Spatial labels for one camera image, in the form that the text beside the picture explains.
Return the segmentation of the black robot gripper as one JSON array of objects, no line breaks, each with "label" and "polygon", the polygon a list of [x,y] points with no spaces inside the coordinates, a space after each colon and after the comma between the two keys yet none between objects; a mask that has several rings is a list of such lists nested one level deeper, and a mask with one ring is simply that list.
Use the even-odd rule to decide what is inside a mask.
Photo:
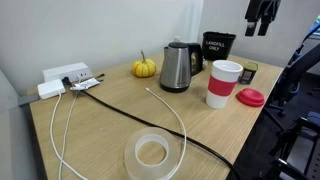
[{"label": "black robot gripper", "polygon": [[258,31],[259,36],[267,34],[269,25],[275,20],[281,0],[250,0],[245,19],[247,28],[245,35],[252,37],[256,29],[256,23],[261,21]]}]

